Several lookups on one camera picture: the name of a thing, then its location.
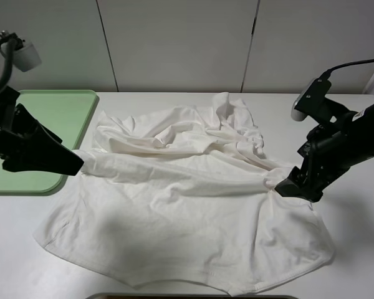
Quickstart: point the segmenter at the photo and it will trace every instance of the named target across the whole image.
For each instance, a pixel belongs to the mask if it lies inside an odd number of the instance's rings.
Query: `white table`
[[[91,144],[98,114],[125,118],[177,104],[210,105],[208,93],[99,93],[100,102],[83,140]],[[296,153],[315,122],[290,118],[296,95],[231,94],[250,108],[271,156],[301,163]],[[331,99],[360,111],[374,103],[371,95],[335,95]],[[61,260],[43,250],[32,233],[63,190],[47,196],[0,196],[0,298],[84,299],[98,293],[223,295],[209,287],[183,282],[154,283],[134,290],[101,274]],[[314,205],[337,247],[331,265],[261,295],[290,295],[299,299],[374,298],[374,159],[354,166],[325,191]]]

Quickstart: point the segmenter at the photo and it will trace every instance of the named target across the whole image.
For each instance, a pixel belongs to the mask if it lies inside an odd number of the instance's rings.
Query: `green tray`
[[[98,103],[92,90],[23,90],[22,103],[42,125],[62,139],[69,149],[82,142],[91,116]],[[66,176],[41,171],[10,173],[2,170],[0,159],[0,194],[48,195],[58,191]]]

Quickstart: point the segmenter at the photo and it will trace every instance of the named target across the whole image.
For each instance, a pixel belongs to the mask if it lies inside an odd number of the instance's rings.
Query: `wrinkled white cloth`
[[[329,261],[311,203],[274,186],[289,168],[265,159],[242,100],[120,121],[101,114],[77,184],[34,234],[47,251],[137,287],[159,280],[256,293]]]

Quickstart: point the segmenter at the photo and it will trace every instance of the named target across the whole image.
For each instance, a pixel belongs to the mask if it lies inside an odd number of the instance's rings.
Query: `black cable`
[[[15,39],[9,39],[6,47],[6,59],[4,63],[4,70],[0,77],[0,93],[7,87],[8,81],[12,73],[12,61],[14,60],[14,49],[17,45]]]
[[[328,79],[334,70],[342,69],[343,67],[350,67],[352,65],[371,64],[373,62],[374,62],[374,59],[368,59],[368,60],[359,60],[359,61],[349,62],[347,64],[340,64],[340,65],[337,65],[336,67],[332,67],[331,69],[326,70],[320,77]]]

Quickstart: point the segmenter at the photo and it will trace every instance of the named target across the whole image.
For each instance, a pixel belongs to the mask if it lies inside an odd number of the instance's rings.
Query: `white t-shirt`
[[[185,280],[256,293],[329,261],[311,203],[274,186],[290,169],[266,159],[242,100],[100,117],[77,184],[35,233],[64,260],[132,287]]]

